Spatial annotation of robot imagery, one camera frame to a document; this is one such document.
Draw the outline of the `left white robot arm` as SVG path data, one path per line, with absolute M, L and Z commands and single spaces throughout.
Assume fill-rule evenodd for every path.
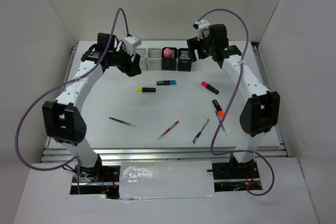
M 46 101 L 42 111 L 47 136 L 62 144 L 80 162 L 76 171 L 91 181 L 103 177 L 100 156 L 86 140 L 87 125 L 81 116 L 82 106 L 94 84 L 110 67 L 117 67 L 129 77 L 141 74 L 140 55 L 136 48 L 141 39 L 128 35 L 119 40 L 115 35 L 98 34 L 93 44 L 82 55 L 74 81 L 53 101 Z

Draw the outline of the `blue highlighter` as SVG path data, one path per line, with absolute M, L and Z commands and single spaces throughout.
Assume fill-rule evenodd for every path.
M 162 80 L 162 81 L 157 81 L 156 82 L 157 86 L 173 86 L 176 85 L 175 80 Z

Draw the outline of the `yellow highlighter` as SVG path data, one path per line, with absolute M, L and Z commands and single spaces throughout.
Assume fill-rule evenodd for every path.
M 137 87 L 136 88 L 136 92 L 139 93 L 152 93 L 152 92 L 156 92 L 156 88 L 147 88 L 147 87 Z

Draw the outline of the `pink cap glue bottle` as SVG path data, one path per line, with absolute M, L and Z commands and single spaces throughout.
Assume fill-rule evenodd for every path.
M 170 59 L 170 58 L 172 58 L 172 54 L 173 54 L 173 52 L 170 48 L 165 48 L 163 50 L 163 57 L 164 58 Z

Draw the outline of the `orange highlighter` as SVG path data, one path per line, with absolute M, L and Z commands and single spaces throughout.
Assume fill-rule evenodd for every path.
M 217 114 L 220 118 L 223 118 L 225 115 L 225 112 L 223 111 L 222 107 L 219 105 L 218 101 L 216 99 L 212 100 L 212 104 L 214 105 Z

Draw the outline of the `blue glue bottle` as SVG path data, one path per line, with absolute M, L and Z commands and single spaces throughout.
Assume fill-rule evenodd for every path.
M 179 56 L 179 60 L 190 60 L 190 57 L 188 56 L 188 54 L 181 54 Z

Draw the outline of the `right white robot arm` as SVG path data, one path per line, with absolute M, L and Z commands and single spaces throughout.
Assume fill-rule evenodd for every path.
M 192 61 L 211 57 L 236 83 L 245 105 L 239 116 L 245 136 L 229 159 L 229 172 L 242 177 L 254 162 L 254 151 L 259 142 L 278 122 L 280 95 L 271 92 L 253 74 L 235 45 L 229 45 L 224 24 L 211 25 L 207 20 L 196 21 L 197 36 L 187 40 Z

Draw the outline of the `pink highlighter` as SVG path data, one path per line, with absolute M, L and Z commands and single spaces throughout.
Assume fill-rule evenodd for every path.
M 219 91 L 218 91 L 216 88 L 214 88 L 212 85 L 210 85 L 209 83 L 203 81 L 203 82 L 201 83 L 201 85 L 202 85 L 205 89 L 209 90 L 210 92 L 212 92 L 212 93 L 214 93 L 214 94 L 219 94 Z

